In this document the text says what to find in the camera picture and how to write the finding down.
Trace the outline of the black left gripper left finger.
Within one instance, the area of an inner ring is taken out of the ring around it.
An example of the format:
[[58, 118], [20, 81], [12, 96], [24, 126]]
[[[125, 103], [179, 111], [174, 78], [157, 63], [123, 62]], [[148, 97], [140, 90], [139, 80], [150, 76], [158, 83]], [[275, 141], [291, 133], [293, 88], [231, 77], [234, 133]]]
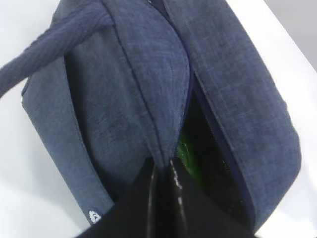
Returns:
[[147, 158], [127, 193], [80, 238], [157, 238], [158, 170]]

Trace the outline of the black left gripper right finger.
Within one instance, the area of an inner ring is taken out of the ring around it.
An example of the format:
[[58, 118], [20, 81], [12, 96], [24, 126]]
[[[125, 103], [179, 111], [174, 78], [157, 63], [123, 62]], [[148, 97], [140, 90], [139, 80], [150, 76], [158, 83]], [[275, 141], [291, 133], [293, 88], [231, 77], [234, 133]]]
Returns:
[[254, 238], [198, 188], [179, 158], [169, 161], [175, 238]]

